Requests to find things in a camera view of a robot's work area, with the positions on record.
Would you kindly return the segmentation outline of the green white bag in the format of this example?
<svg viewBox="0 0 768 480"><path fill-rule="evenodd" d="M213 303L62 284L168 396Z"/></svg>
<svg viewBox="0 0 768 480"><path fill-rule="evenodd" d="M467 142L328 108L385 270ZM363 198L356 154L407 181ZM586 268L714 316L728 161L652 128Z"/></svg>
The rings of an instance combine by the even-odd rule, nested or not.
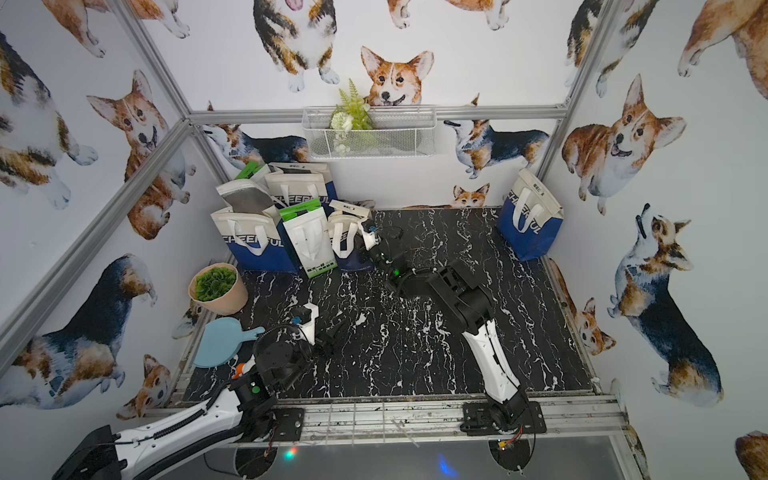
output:
<svg viewBox="0 0 768 480"><path fill-rule="evenodd" d="M337 267L327 216L319 199L279 210L284 229L309 279Z"/></svg>
<svg viewBox="0 0 768 480"><path fill-rule="evenodd" d="M236 175L236 180L253 180L258 181L264 175L270 172L270 168L267 164L261 164L259 162L249 162L246 166Z"/></svg>

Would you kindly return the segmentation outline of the blue white bag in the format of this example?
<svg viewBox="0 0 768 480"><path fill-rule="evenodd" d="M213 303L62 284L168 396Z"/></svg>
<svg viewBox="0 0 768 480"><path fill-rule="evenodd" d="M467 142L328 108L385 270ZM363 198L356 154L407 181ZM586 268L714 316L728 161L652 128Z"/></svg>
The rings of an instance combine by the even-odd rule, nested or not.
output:
<svg viewBox="0 0 768 480"><path fill-rule="evenodd" d="M318 199L330 206L338 199L330 166L324 163L271 163L263 180L272 196L293 206Z"/></svg>

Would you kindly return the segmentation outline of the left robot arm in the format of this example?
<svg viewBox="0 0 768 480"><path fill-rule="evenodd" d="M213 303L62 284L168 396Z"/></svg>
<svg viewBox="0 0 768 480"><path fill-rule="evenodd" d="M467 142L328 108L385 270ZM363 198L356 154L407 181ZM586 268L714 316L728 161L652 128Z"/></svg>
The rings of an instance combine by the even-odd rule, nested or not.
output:
<svg viewBox="0 0 768 480"><path fill-rule="evenodd" d="M318 358L329 359L342 324L317 331L289 322L264 333L242 372L211 397L156 422L115 433L90 432L54 473L56 479L155 479L204 453L236 442L297 440L300 409L277 409L279 394Z"/></svg>

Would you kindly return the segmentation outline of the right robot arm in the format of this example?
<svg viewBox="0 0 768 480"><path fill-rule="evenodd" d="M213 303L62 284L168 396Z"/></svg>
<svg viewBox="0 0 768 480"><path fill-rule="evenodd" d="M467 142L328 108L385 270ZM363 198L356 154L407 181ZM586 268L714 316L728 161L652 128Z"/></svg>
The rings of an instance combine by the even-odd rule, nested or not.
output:
<svg viewBox="0 0 768 480"><path fill-rule="evenodd" d="M362 233L366 253L394 293L404 299L429 298L448 330L465 340L480 368L486 402L466 407L460 430L469 436L523 434L525 416L533 409L503 352L491 295L463 261L414 267L393 241L377 228Z"/></svg>

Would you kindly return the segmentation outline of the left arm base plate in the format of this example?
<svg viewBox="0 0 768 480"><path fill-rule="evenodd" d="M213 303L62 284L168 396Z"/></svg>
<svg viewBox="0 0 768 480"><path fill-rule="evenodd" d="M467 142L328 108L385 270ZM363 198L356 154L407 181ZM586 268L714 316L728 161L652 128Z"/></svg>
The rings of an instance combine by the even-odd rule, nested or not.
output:
<svg viewBox="0 0 768 480"><path fill-rule="evenodd" d="M294 442L301 438L306 410L277 408L244 418L245 431L239 442Z"/></svg>

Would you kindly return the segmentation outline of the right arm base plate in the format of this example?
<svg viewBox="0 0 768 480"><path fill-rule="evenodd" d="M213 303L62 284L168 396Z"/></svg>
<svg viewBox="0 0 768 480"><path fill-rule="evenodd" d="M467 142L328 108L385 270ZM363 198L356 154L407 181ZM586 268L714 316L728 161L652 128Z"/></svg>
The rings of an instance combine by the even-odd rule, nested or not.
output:
<svg viewBox="0 0 768 480"><path fill-rule="evenodd" d="M468 436L504 436L518 432L544 434L544 415L538 402L528 401L511 407L494 402L464 403L459 425Z"/></svg>

